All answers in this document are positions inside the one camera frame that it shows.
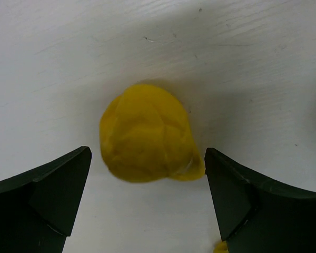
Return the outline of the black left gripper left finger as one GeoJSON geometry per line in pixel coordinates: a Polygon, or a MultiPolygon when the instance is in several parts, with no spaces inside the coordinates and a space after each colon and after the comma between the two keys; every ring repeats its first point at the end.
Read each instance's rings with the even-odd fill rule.
{"type": "Polygon", "coordinates": [[[62,252],[72,233],[92,160],[79,147],[0,181],[0,252],[62,252]]]}

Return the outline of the yellow fake lemon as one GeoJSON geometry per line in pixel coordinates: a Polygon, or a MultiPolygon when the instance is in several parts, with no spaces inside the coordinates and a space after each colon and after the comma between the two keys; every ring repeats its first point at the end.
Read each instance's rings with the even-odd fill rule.
{"type": "Polygon", "coordinates": [[[135,84],[106,108],[99,124],[109,172],[129,183],[194,181],[205,175],[182,103],[163,88],[135,84]]]}

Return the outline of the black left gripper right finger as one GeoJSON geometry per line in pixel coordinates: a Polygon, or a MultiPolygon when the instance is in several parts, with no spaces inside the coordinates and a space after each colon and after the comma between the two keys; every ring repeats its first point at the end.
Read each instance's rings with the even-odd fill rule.
{"type": "Polygon", "coordinates": [[[214,148],[204,160],[229,252],[316,252],[316,192],[274,180],[214,148]]]}

